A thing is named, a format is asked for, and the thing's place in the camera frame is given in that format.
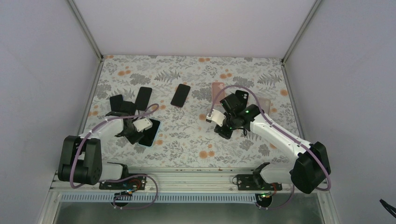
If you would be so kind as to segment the blue-edged bare smartphone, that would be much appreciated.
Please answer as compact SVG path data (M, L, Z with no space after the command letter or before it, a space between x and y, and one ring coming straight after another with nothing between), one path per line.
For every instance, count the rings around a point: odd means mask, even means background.
M123 96L121 94L111 96L109 98L111 111L113 112L120 112L121 106L123 104Z

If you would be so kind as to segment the pink silicone phone case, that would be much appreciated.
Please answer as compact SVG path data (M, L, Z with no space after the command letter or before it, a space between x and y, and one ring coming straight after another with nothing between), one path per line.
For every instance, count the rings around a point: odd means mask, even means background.
M212 103L214 105L220 105L220 101L226 97L226 94L222 89L225 88L225 84L222 82L212 83Z

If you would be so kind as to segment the bare black smartphone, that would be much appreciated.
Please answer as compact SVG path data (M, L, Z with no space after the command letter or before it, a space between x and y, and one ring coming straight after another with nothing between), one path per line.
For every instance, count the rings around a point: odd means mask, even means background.
M152 88L150 87L140 87L136 100L135 105L136 109L139 111L144 111L147 109L149 105L149 100L151 97Z

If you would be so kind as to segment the black phone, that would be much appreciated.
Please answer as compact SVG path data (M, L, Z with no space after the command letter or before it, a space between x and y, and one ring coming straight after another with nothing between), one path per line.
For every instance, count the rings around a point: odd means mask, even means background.
M171 105L182 108L187 100L191 87L185 84L179 84L171 100Z

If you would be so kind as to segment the dark phone case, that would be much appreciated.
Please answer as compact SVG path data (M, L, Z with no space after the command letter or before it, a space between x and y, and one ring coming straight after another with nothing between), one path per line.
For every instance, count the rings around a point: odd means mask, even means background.
M246 105L248 103L249 92L236 90L235 95L242 104Z

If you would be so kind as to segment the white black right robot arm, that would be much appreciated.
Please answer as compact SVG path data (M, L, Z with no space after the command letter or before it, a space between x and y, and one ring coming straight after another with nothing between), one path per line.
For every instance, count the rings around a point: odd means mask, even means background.
M292 184L303 193L309 194L323 181L331 186L330 163L326 147L310 143L292 134L272 120L258 104L245 106L235 94L220 101L225 112L211 109L207 122L214 122L215 133L230 139L233 132L252 132L280 149L290 160L289 165L265 162L253 170L253 184L259 190L273 183Z

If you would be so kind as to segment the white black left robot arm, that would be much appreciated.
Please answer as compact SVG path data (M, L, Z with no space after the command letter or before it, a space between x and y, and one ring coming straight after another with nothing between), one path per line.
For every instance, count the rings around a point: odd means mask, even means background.
M64 139L57 177L69 182L72 188L111 181L118 189L124 189L130 183L126 165L104 161L102 147L112 137L126 137L131 144L137 143L153 123L136 115L136 105L132 102L110 105L111 111L101 123L79 136L69 135Z

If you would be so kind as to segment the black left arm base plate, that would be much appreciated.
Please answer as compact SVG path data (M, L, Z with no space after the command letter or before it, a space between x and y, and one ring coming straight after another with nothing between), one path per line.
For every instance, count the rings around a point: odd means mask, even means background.
M137 176L130 178L136 174L126 174L121 177L121 179L127 178L122 182L99 182L100 190L144 190L147 178L145 176Z

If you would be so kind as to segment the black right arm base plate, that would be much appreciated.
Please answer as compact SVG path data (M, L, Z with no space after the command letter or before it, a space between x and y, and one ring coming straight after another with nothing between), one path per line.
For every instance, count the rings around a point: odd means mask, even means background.
M251 174L238 174L232 178L232 183L239 191L275 191L282 190L282 184L266 183L262 178Z

